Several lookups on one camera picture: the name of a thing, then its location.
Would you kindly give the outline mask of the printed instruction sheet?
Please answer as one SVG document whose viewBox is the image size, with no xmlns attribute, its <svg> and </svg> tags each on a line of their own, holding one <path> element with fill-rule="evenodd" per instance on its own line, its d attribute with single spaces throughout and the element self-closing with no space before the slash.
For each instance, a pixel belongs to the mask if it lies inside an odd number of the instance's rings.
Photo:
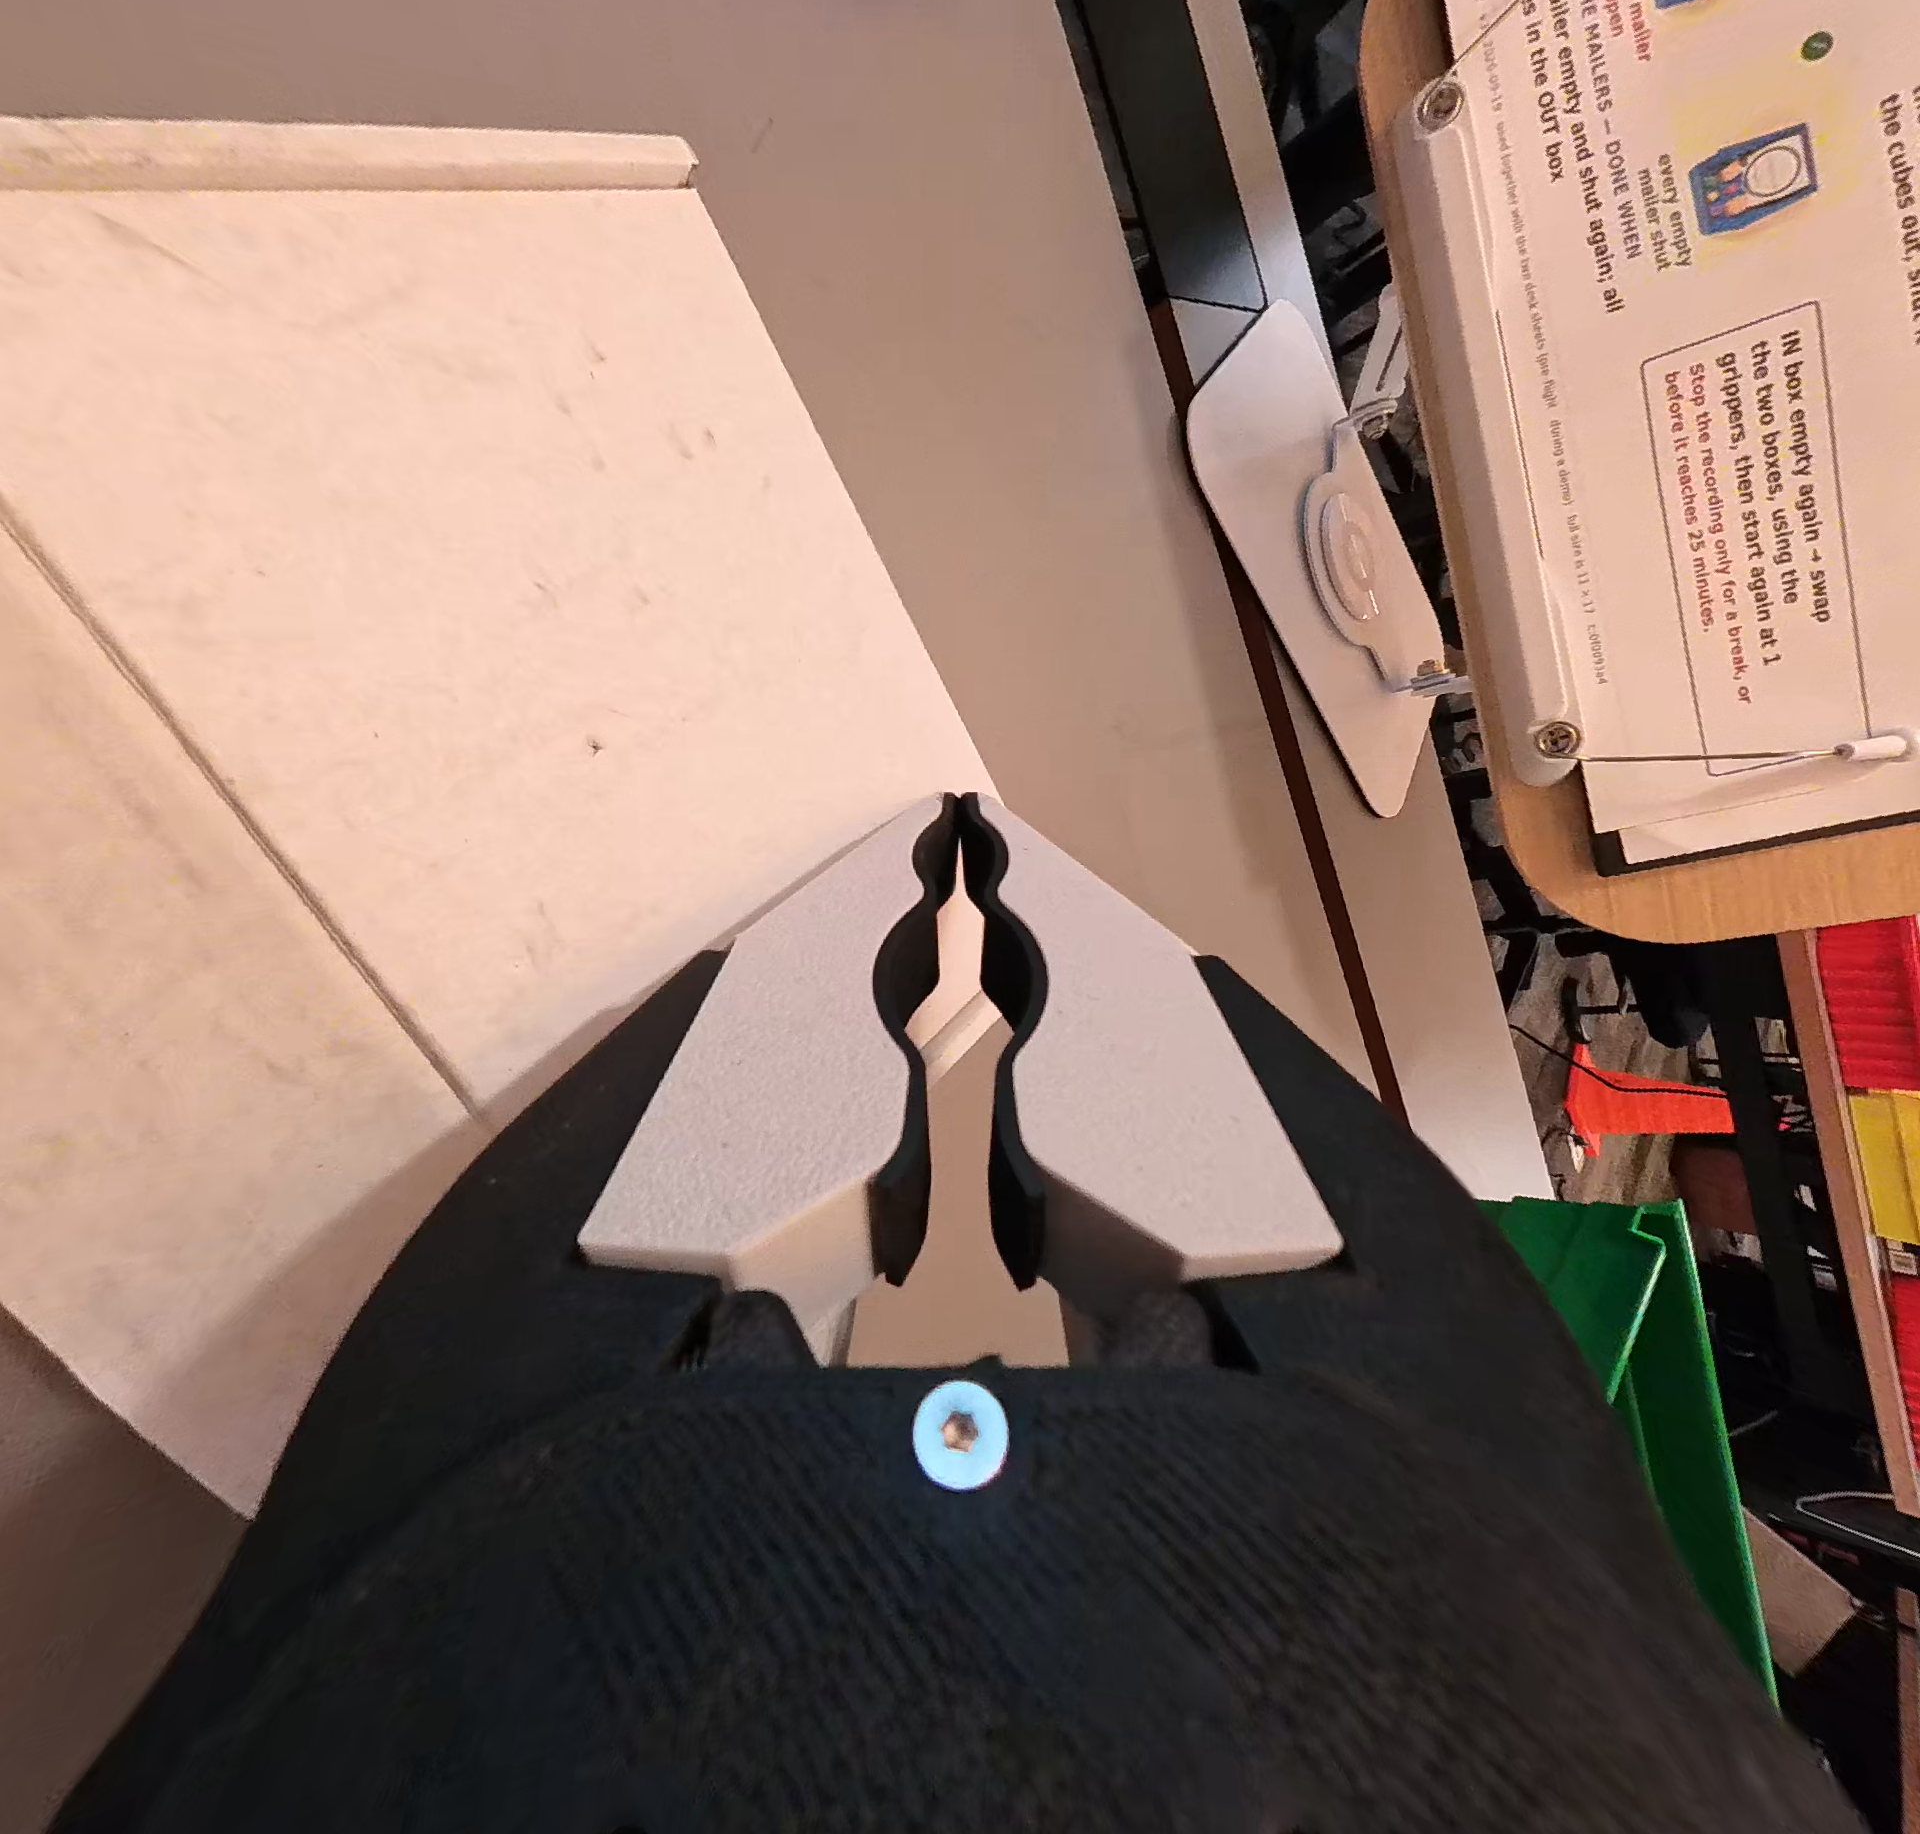
<svg viewBox="0 0 1920 1834">
<path fill-rule="evenodd" d="M 1445 0 L 1596 868 L 1916 817 L 1918 0 Z"/>
</svg>

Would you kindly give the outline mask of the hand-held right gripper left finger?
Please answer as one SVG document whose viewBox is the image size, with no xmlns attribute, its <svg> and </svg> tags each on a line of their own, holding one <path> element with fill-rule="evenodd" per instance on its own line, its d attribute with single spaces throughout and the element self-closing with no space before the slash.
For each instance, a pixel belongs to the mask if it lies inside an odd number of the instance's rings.
<svg viewBox="0 0 1920 1834">
<path fill-rule="evenodd" d="M 930 1204 L 928 1069 L 955 805 L 855 840 L 720 956 L 578 1234 L 601 1269 L 777 1297 L 824 1364 L 857 1298 L 905 1281 Z"/>
</svg>

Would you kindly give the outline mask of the instruction sheet on stand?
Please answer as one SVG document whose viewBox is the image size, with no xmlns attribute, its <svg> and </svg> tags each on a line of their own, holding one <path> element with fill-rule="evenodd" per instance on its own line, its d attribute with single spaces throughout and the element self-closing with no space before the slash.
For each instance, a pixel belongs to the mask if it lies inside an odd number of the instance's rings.
<svg viewBox="0 0 1920 1834">
<path fill-rule="evenodd" d="M 1426 86 L 1441 78 L 1449 45 L 1441 0 L 1366 0 L 1356 97 L 1393 285 L 1408 322 L 1409 388 L 1509 850 L 1527 884 L 1566 905 L 1580 922 L 1646 941 L 1810 932 L 1916 913 L 1916 818 L 1744 845 L 1708 860 L 1606 876 L 1596 868 L 1584 795 L 1566 783 L 1550 789 L 1524 781 L 1501 726 L 1516 692 L 1495 682 L 1492 503 L 1474 490 L 1494 433 L 1467 391 L 1470 334 L 1447 309 L 1452 280 L 1440 239 L 1421 228 L 1438 201 L 1415 173 L 1415 135 L 1404 124 Z"/>
</svg>

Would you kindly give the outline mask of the green plastic bin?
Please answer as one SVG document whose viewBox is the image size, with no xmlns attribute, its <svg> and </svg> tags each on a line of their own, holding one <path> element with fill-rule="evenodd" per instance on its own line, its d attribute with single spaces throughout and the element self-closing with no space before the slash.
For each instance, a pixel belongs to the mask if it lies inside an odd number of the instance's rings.
<svg viewBox="0 0 1920 1834">
<path fill-rule="evenodd" d="M 1692 1234 L 1677 1201 L 1482 1202 L 1615 1412 L 1692 1590 L 1779 1698 Z"/>
</svg>

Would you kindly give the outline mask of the white cardboard mailer box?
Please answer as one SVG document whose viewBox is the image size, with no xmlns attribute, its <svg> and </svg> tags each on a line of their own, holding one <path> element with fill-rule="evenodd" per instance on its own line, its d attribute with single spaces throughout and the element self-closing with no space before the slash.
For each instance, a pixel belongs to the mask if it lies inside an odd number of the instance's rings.
<svg viewBox="0 0 1920 1834">
<path fill-rule="evenodd" d="M 995 790 L 694 168 L 5 119 L 5 1312 L 242 1518 L 505 1121 Z"/>
</svg>

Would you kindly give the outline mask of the yellow plastic bin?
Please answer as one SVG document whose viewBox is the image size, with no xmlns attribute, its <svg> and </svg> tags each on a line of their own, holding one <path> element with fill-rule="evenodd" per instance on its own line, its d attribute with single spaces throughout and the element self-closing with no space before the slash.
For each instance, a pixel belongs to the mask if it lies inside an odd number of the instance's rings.
<svg viewBox="0 0 1920 1834">
<path fill-rule="evenodd" d="M 1868 1089 L 1847 1101 L 1875 1234 L 1918 1248 L 1918 1095 Z"/>
</svg>

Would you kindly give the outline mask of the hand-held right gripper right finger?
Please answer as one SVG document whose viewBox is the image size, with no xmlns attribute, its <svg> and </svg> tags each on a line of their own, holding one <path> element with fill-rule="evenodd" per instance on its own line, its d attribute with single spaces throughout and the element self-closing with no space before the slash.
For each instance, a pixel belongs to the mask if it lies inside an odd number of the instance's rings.
<svg viewBox="0 0 1920 1834">
<path fill-rule="evenodd" d="M 959 799 L 982 986 L 1010 1037 L 989 1221 L 1018 1287 L 1048 1286 L 1071 1367 L 1198 1283 L 1335 1264 L 1346 1244 L 1230 1027 L 1226 966 L 989 795 Z"/>
</svg>

